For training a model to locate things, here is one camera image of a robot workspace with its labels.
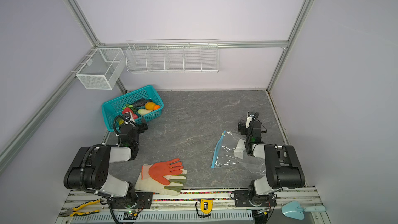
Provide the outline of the teal plastic basket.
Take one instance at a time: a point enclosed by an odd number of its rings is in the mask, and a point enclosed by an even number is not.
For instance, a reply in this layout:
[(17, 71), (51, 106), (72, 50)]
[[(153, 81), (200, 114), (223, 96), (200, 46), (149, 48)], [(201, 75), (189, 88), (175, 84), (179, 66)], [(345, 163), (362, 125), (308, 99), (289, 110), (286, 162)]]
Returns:
[(137, 113), (138, 109), (145, 108), (145, 107), (132, 107), (131, 104), (140, 101), (141, 99), (151, 99), (152, 102), (159, 105), (161, 108), (158, 110), (154, 110), (152, 113), (147, 114), (144, 116), (145, 121), (149, 122), (157, 117), (160, 117), (162, 114), (162, 110), (164, 108), (164, 103), (154, 89), (153, 86), (145, 86), (135, 91), (129, 92), (124, 94), (120, 97), (117, 97), (113, 100), (107, 101), (102, 105), (102, 114), (105, 122), (105, 126), (109, 132), (113, 132), (113, 123), (114, 119), (118, 115), (122, 115), (122, 111), (125, 108), (131, 108), (134, 111), (134, 114), (138, 116), (135, 120), (137, 123), (141, 124), (143, 117)]

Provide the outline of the clear zip top bag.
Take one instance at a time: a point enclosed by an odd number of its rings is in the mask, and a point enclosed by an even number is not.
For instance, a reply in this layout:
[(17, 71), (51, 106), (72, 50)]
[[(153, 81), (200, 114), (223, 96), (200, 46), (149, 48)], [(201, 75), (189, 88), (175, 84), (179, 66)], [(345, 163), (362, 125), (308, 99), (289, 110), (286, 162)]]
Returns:
[(248, 155), (241, 135), (223, 131), (215, 146), (211, 168), (244, 168), (252, 174), (265, 175), (265, 160)]

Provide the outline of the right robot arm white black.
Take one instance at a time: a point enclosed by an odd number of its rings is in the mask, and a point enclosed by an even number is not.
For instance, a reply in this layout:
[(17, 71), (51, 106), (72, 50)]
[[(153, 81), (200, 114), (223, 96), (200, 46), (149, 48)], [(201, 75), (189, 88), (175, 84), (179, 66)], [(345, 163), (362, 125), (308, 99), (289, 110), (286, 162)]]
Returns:
[(305, 176), (291, 145), (278, 146), (262, 141), (262, 134), (267, 130), (259, 120), (258, 112), (248, 112), (245, 120), (238, 122), (238, 132), (245, 139), (238, 142), (234, 154), (243, 159), (243, 153), (249, 157), (264, 160), (265, 175), (253, 180), (248, 187), (248, 202), (262, 206), (275, 198), (275, 193), (284, 188), (295, 189), (305, 186)]

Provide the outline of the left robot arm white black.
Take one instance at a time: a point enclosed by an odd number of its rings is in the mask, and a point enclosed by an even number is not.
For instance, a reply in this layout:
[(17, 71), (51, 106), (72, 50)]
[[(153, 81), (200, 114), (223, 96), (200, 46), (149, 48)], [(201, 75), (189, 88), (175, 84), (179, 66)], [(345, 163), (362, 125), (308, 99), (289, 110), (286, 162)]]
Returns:
[(110, 175), (109, 165), (135, 160), (140, 134), (147, 129), (144, 117), (141, 123), (136, 123), (127, 114), (116, 116), (114, 131), (117, 144), (101, 143), (80, 148), (64, 176), (64, 187), (101, 196), (114, 208), (137, 207), (139, 198), (133, 183)]

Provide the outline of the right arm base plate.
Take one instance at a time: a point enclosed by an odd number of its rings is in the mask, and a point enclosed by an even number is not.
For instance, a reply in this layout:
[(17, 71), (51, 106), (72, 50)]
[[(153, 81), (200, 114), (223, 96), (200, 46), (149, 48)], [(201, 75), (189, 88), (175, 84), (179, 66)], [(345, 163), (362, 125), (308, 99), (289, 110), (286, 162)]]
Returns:
[(235, 190), (230, 196), (236, 207), (274, 207), (277, 205), (274, 194), (261, 196), (249, 190)]

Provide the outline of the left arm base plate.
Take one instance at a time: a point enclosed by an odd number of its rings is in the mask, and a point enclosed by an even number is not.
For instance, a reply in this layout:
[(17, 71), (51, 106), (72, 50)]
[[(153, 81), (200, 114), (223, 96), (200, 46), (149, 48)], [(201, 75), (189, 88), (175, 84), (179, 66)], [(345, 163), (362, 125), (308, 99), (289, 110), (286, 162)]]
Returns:
[(153, 192), (139, 191), (132, 198), (112, 198), (110, 205), (112, 209), (148, 209), (151, 208)]

